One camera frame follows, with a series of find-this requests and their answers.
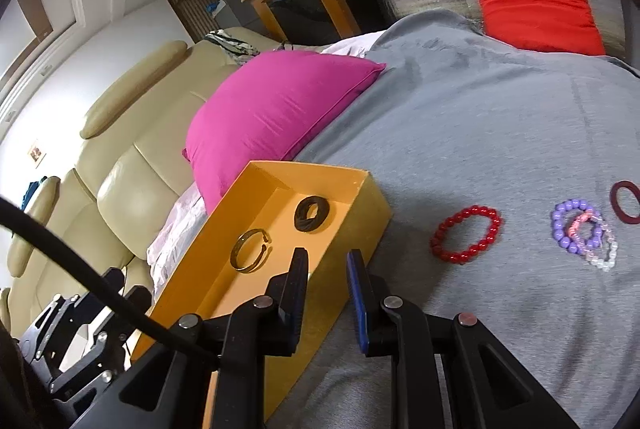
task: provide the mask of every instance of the dark red hair tie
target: dark red hair tie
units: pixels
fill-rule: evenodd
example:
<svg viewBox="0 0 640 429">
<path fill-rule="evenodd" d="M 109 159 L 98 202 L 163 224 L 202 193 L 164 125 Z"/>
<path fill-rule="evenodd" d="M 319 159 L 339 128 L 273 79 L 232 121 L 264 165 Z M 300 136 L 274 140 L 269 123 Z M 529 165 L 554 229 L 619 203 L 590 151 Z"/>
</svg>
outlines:
<svg viewBox="0 0 640 429">
<path fill-rule="evenodd" d="M 635 183 L 629 182 L 627 180 L 622 180 L 611 187 L 611 192 L 609 193 L 609 200 L 611 200 L 611 206 L 613 207 L 613 211 L 616 213 L 616 216 L 620 218 L 620 221 L 628 224 L 628 225 L 640 225 L 640 216 L 635 218 L 634 216 L 629 216 L 618 203 L 618 190 L 624 187 L 625 189 L 629 189 L 636 200 L 638 200 L 638 204 L 640 205 L 640 189 L 636 186 Z"/>
</svg>

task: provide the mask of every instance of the blue gripper pad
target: blue gripper pad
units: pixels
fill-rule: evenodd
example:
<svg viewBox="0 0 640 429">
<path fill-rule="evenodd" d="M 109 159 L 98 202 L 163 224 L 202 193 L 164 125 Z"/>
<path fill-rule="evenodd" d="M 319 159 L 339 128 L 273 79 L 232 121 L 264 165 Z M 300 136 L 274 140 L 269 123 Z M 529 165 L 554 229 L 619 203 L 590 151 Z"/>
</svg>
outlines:
<svg viewBox="0 0 640 429">
<path fill-rule="evenodd" d="M 351 250 L 347 254 L 347 284 L 355 310 L 358 344 L 360 351 L 366 355 L 369 352 L 369 335 L 367 333 L 367 310 L 361 286 L 363 277 L 366 279 L 368 276 L 360 250 Z"/>
</svg>

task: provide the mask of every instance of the purple beaded bracelet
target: purple beaded bracelet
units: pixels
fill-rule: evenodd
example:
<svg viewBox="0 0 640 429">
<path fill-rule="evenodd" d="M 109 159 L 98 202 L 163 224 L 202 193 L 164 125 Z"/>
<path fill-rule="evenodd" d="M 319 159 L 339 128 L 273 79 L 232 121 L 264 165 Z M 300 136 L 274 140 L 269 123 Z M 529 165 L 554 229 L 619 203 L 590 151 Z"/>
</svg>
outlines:
<svg viewBox="0 0 640 429">
<path fill-rule="evenodd" d="M 551 212 L 552 237 L 558 242 L 558 245 L 563 249 L 566 249 L 567 252 L 579 254 L 582 253 L 582 250 L 575 244 L 575 241 L 572 241 L 566 235 L 564 232 L 564 224 L 562 224 L 564 214 L 566 212 L 571 212 L 572 210 L 590 210 L 597 218 L 601 218 L 602 216 L 600 215 L 600 211 L 594 209 L 593 205 L 590 205 L 588 201 L 580 200 L 578 198 L 558 203 L 556 208 Z M 591 231 L 591 237 L 587 240 L 585 245 L 589 249 L 597 249 L 597 247 L 602 244 L 602 228 L 595 220 L 590 219 L 590 221 L 594 223 L 594 226 Z"/>
</svg>

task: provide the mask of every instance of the white sheet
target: white sheet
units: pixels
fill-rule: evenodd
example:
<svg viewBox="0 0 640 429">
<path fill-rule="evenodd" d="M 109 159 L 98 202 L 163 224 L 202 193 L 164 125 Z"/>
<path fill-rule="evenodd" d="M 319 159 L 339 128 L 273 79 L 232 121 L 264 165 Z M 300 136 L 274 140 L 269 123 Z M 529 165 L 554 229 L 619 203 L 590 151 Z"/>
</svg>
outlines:
<svg viewBox="0 0 640 429">
<path fill-rule="evenodd" d="M 204 200 L 194 182 L 174 203 L 158 237 L 146 249 L 146 261 L 154 282 L 154 301 L 206 221 Z"/>
<path fill-rule="evenodd" d="M 365 53 L 371 49 L 373 43 L 376 42 L 378 37 L 380 37 L 384 32 L 385 31 L 382 30 L 381 32 L 372 32 L 370 34 L 358 35 L 357 37 L 349 37 L 348 39 L 343 39 L 332 44 L 322 50 L 321 53 L 364 57 Z"/>
</svg>

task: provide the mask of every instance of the bracelet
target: bracelet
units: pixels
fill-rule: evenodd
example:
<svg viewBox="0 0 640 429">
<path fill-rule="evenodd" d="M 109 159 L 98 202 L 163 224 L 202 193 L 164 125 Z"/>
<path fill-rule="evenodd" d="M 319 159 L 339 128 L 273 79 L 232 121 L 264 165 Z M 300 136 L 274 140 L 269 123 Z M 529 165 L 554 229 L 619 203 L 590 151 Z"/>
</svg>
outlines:
<svg viewBox="0 0 640 429">
<path fill-rule="evenodd" d="M 618 191 L 625 187 L 625 189 L 629 189 L 636 200 L 638 200 L 638 204 L 640 204 L 640 189 L 636 186 L 635 183 L 629 182 L 628 180 L 622 180 L 611 187 L 611 191 L 609 193 L 609 200 L 611 201 L 611 206 L 613 207 L 613 211 L 616 213 L 616 216 L 620 218 L 620 221 L 626 223 L 628 225 L 640 225 L 640 216 L 635 218 L 634 216 L 629 216 L 622 207 L 618 203 Z"/>
<path fill-rule="evenodd" d="M 564 217 L 564 213 L 570 212 L 574 209 L 589 212 L 589 219 L 591 219 L 592 216 L 596 216 L 597 218 L 601 217 L 599 210 L 596 210 L 588 201 L 581 200 L 579 198 L 566 200 L 565 202 L 558 203 L 558 205 L 556 205 L 556 208 L 551 212 L 551 236 L 558 242 L 558 245 L 561 248 L 572 254 L 578 253 L 578 245 L 575 241 L 572 241 L 570 235 L 564 233 L 562 219 Z M 602 229 L 596 224 L 591 231 L 591 237 L 587 243 L 591 243 L 593 245 L 591 248 L 599 247 L 601 236 Z"/>
<path fill-rule="evenodd" d="M 307 218 L 312 205 L 318 206 L 318 211 L 313 218 Z M 329 215 L 329 202 L 322 196 L 309 196 L 302 200 L 293 214 L 293 226 L 300 232 L 311 232 L 324 223 Z"/>
<path fill-rule="evenodd" d="M 262 249 L 260 250 L 260 255 L 255 259 L 253 263 L 243 267 L 238 266 L 238 253 L 240 252 L 240 249 L 242 249 L 242 245 L 244 245 L 247 242 L 247 240 L 250 237 L 252 237 L 252 235 L 254 234 L 262 234 L 262 239 L 264 240 L 265 243 L 271 242 L 271 238 L 269 237 L 269 234 L 267 234 L 267 231 L 265 231 L 264 229 L 251 229 L 250 231 L 244 232 L 244 234 L 242 234 L 238 238 L 238 240 L 236 241 L 236 244 L 231 249 L 230 262 L 234 270 L 239 271 L 240 273 L 243 273 L 243 274 L 248 274 L 249 272 L 258 268 L 258 266 L 262 262 L 264 253 L 267 252 L 267 245 L 263 243 Z"/>
<path fill-rule="evenodd" d="M 442 248 L 442 242 L 445 237 L 445 231 L 449 227 L 453 227 L 456 223 L 461 223 L 470 216 L 485 216 L 491 219 L 491 225 L 487 229 L 486 236 L 484 236 L 478 243 L 471 245 L 463 252 L 447 252 Z M 431 252 L 437 258 L 449 263 L 457 263 L 458 265 L 464 265 L 468 263 L 472 257 L 475 257 L 483 250 L 486 250 L 489 245 L 495 241 L 495 237 L 498 235 L 498 229 L 502 224 L 502 218 L 498 215 L 498 211 L 494 208 L 488 208 L 486 206 L 473 205 L 468 208 L 464 208 L 457 214 L 449 216 L 441 224 L 438 225 L 438 229 L 433 234 L 430 240 Z"/>
<path fill-rule="evenodd" d="M 591 240 L 585 243 L 578 236 L 578 226 L 590 219 L 598 222 L 599 226 L 601 227 L 601 231 L 604 231 L 606 242 L 609 246 L 609 250 L 607 250 L 607 259 L 598 257 L 593 253 L 593 249 L 597 245 L 590 243 Z M 603 218 L 593 216 L 591 212 L 584 212 L 574 219 L 574 222 L 568 229 L 568 233 L 571 239 L 573 239 L 575 244 L 578 246 L 578 254 L 584 255 L 587 263 L 591 263 L 593 266 L 601 268 L 605 272 L 608 272 L 616 265 L 616 256 L 618 255 L 618 242 L 613 236 L 613 231 L 611 230 L 610 226 L 603 220 Z"/>
</svg>

